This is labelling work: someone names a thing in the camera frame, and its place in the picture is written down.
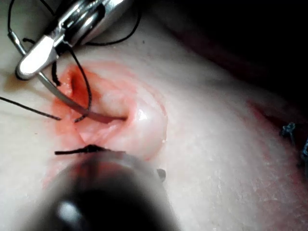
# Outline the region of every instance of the incision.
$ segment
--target incision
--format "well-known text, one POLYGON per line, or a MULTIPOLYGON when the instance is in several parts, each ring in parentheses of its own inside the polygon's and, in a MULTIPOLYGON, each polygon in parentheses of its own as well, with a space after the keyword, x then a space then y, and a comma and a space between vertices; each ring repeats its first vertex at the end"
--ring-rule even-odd
MULTIPOLYGON (((92 91, 92 110, 113 117, 105 123, 85 118, 55 98, 52 113, 62 147, 70 150, 89 144, 126 151, 142 159, 157 154, 166 140, 167 115, 159 93, 142 83, 125 66, 114 62, 83 65, 92 91)), ((59 90, 87 107, 87 89, 81 71, 68 66, 60 76, 59 90)))

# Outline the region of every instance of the skin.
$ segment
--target skin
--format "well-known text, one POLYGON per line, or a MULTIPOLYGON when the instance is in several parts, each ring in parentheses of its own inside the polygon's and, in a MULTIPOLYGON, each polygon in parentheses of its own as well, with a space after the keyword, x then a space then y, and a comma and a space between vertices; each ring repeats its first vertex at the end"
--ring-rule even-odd
MULTIPOLYGON (((42 20, 49 15, 37 3, 32 8, 23 4, 14 6, 12 27, 18 35, 36 39, 44 25, 31 15, 42 20)), ((1 95, 54 113, 55 99, 37 79, 20 82, 13 76, 20 55, 6 38, 8 1, 3 5, 1 95)), ((282 125, 304 119, 280 97, 236 80, 193 52, 173 35, 188 25, 172 26, 157 14, 160 7, 145 12, 136 34, 123 44, 76 50, 83 65, 111 62, 131 73, 121 75, 130 85, 142 86, 147 94, 157 92, 148 95, 166 111, 166 142, 148 155, 142 149, 132 154, 151 157, 154 167, 166 170, 164 186, 183 230, 305 230, 307 184, 296 167, 297 150, 279 137, 282 125)), ((134 20, 126 15, 114 27, 119 32, 108 32, 104 39, 122 37, 134 20)), ((58 73, 65 74, 71 65, 73 59, 64 55, 58 73)), ((50 76, 50 68, 45 72, 50 76)), ((53 152, 75 148, 76 142, 65 146, 56 121, 7 103, 1 103, 0 118, 0 207, 5 208, 0 229, 11 230, 72 161, 53 152)))

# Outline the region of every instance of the metal instrument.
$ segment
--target metal instrument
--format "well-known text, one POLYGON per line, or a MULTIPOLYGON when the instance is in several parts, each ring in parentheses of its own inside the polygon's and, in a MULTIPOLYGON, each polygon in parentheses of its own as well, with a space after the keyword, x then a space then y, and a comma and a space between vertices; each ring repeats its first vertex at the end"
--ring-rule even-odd
POLYGON ((19 230, 179 231, 159 175, 125 152, 84 154, 51 182, 19 230))
POLYGON ((66 52, 68 47, 83 45, 106 30, 132 2, 133 0, 77 0, 60 5, 58 16, 29 52, 24 49, 18 36, 10 31, 9 38, 23 55, 16 68, 17 78, 30 80, 38 76, 43 85, 69 107, 93 120, 104 122, 105 115, 88 111, 65 96, 42 71, 66 52))

